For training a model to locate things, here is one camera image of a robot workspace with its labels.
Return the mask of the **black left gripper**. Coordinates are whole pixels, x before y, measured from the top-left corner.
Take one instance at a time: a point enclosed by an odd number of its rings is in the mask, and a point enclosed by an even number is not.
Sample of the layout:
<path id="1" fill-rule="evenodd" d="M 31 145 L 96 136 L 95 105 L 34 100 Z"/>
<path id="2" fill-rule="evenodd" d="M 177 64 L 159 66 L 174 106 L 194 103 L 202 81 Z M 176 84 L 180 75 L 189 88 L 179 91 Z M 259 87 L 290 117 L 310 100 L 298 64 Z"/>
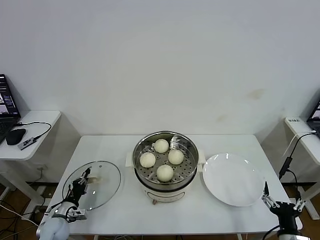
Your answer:
<path id="1" fill-rule="evenodd" d="M 81 175 L 80 178 L 72 182 L 72 188 L 65 197 L 65 200 L 70 203 L 78 203 L 81 196 L 85 194 L 87 187 L 88 176 L 91 173 L 91 167 L 88 167 Z"/>

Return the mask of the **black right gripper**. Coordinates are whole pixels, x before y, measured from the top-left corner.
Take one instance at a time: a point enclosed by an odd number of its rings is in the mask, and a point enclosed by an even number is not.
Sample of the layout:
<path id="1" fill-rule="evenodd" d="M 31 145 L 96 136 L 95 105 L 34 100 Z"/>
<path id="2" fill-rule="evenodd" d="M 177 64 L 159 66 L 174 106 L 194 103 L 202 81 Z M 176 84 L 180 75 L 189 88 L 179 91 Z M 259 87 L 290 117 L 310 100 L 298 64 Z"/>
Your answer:
<path id="1" fill-rule="evenodd" d="M 263 194 L 261 200 L 269 208 L 269 210 L 277 216 L 280 226 L 296 226 L 296 218 L 302 212 L 306 200 L 296 199 L 295 204 L 289 202 L 275 201 L 269 192 L 268 183 L 264 183 Z"/>

